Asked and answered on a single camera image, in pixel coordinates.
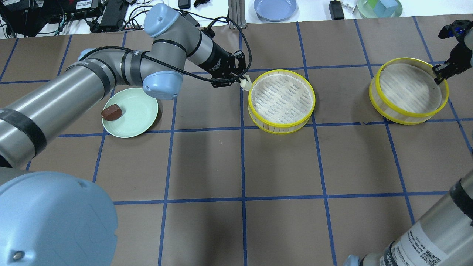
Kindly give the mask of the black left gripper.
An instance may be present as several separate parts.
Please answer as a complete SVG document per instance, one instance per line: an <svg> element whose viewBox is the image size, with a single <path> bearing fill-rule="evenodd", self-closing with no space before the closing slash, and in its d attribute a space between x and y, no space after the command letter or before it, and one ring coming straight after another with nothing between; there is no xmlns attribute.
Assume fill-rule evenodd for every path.
<svg viewBox="0 0 473 266"><path fill-rule="evenodd" d="M246 56L242 50L227 52L218 44L213 44L211 54L198 67L211 74L214 88L231 86L242 78L246 69Z"/></svg>

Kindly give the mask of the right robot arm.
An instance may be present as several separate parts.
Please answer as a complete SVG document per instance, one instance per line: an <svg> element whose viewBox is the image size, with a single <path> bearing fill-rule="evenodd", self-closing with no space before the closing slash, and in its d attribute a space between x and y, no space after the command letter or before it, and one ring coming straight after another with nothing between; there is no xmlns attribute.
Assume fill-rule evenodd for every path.
<svg viewBox="0 0 473 266"><path fill-rule="evenodd" d="M447 79L472 67L472 22L455 20L439 32L454 37L456 46L443 64L432 66L414 58L385 63L372 79L368 93L382 116L402 125L432 118L447 103ZM402 236L380 253L350 255L345 266L471 266L472 172L460 178Z"/></svg>

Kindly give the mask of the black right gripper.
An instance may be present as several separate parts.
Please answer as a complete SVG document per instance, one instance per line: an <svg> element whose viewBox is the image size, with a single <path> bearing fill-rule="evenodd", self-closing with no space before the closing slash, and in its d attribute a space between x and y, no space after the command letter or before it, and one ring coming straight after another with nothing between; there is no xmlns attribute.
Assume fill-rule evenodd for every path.
<svg viewBox="0 0 473 266"><path fill-rule="evenodd" d="M444 64L432 67L434 82L440 85L445 79L459 75L472 67L472 25L470 20L455 20L445 25L439 32L440 39L454 37L456 46L451 50L450 57Z"/></svg>

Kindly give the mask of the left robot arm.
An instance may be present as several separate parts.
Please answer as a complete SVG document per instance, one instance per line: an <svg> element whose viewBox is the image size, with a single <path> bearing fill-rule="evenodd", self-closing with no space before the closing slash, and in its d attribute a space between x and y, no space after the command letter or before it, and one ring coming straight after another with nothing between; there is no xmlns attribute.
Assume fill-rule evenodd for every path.
<svg viewBox="0 0 473 266"><path fill-rule="evenodd" d="M97 184L72 175L19 170L118 85L174 100L186 60L211 74L213 86L241 82L250 63L164 3L153 6L144 31L150 51L125 47L84 50L58 77L1 109L1 265L109 266L117 215Z"/></svg>

